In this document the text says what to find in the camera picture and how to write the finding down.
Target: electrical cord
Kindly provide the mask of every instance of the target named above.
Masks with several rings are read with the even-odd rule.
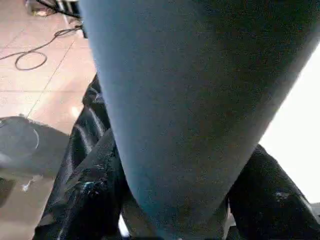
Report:
[[[43,44],[43,45],[41,45],[41,46],[38,46],[38,47],[36,47],[36,48],[33,48],[33,49],[31,49],[31,50],[28,50],[28,51],[15,52],[15,53],[12,53],[12,54],[7,55],[7,56],[0,57],[0,61],[1,61],[1,60],[4,60],[4,59],[7,59],[7,58],[10,58],[10,57],[13,57],[13,56],[16,56],[16,55],[19,55],[19,56],[16,58],[15,63],[14,63],[16,69],[18,69],[18,70],[20,70],[20,71],[30,71],[30,70],[37,69],[37,68],[41,67],[43,64],[45,64],[46,61],[47,61],[47,59],[48,59],[47,55],[45,55],[43,52],[40,52],[40,51],[37,51],[37,50],[42,49],[42,48],[45,47],[45,46],[48,46],[48,45],[51,44],[56,38],[58,38],[58,37],[60,37],[60,36],[66,35],[66,34],[68,34],[68,33],[70,33],[70,32],[77,31],[77,30],[80,30],[80,29],[82,29],[82,25],[77,25],[77,26],[75,26],[74,28],[63,29],[63,30],[57,31],[57,32],[54,34],[53,38],[52,38],[49,42],[47,42],[47,43],[45,43],[45,44]],[[42,55],[42,56],[44,57],[43,62],[41,62],[40,64],[38,64],[38,65],[36,65],[36,66],[29,67],[29,68],[19,67],[19,65],[18,65],[19,61],[20,61],[23,57],[27,56],[28,54],[33,54],[33,53]]]
[[[57,13],[64,14],[64,15],[67,15],[67,16],[70,16],[70,17],[74,17],[74,18],[77,18],[77,19],[81,18],[81,16],[79,14],[75,14],[75,13],[72,13],[72,12],[69,12],[69,11],[60,10],[55,6],[52,6],[51,4],[48,4],[48,3],[44,2],[43,0],[36,0],[36,1],[38,3],[40,3],[40,4],[42,4],[43,6],[46,6],[47,8],[50,8],[50,9],[56,11]]]

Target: gray object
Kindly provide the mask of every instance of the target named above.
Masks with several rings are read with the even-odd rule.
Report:
[[[54,178],[69,136],[21,116],[0,119],[0,176]]]

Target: person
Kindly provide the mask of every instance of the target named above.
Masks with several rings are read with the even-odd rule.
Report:
[[[125,189],[165,239],[222,238],[224,215],[216,212],[227,212],[227,200],[245,238],[318,238],[318,217],[258,146],[318,43],[316,3],[92,0],[80,7],[112,130],[61,193],[66,227],[51,223],[60,239],[116,235]],[[91,171],[101,158],[95,166],[105,167]],[[276,191],[258,184],[272,173]],[[248,194],[254,179],[260,188]],[[255,207],[246,214],[248,203]],[[302,211],[288,210],[296,206]],[[44,222],[35,236],[44,226],[55,232]]]

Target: black leather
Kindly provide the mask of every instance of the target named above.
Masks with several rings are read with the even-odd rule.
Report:
[[[229,191],[229,203],[240,234],[248,240],[320,239],[320,218],[260,145]]]
[[[83,105],[33,240],[120,238],[118,219],[129,188],[97,77]],[[259,145],[228,196],[237,224],[228,239],[319,239],[319,218]]]

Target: beige floor tile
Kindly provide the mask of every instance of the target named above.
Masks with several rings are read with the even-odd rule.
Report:
[[[71,48],[45,91],[84,92],[96,74],[89,48]]]
[[[50,126],[64,134],[70,135],[72,127],[74,126],[74,121],[73,122],[55,122],[55,123],[52,123]]]
[[[0,56],[27,50],[27,48],[6,48]],[[0,91],[42,91],[64,58],[67,49],[44,48],[41,49],[41,52],[47,55],[47,62],[30,71],[17,70],[15,56],[2,60],[0,62]],[[21,59],[19,66],[32,67],[41,63],[42,60],[43,56],[33,53]]]
[[[11,43],[27,26],[25,21],[0,21],[0,47]]]
[[[76,36],[72,46],[74,48],[90,48],[89,40],[87,38],[80,37],[79,35]]]
[[[0,91],[0,117],[27,116],[38,98],[40,92],[10,92]]]
[[[67,28],[61,15],[31,20],[28,24],[28,27],[8,45],[9,48],[38,47],[52,40],[57,31]],[[59,36],[48,45],[48,48],[69,48],[74,42],[75,37],[76,32]]]
[[[34,16],[27,14],[22,0],[1,0],[0,21],[26,21]]]
[[[22,185],[27,183],[27,179],[16,182],[4,206],[0,208],[1,240],[31,240],[34,235],[54,181],[39,180],[24,192]]]
[[[82,97],[78,92],[44,92],[29,118],[52,127],[74,123],[83,108]]]

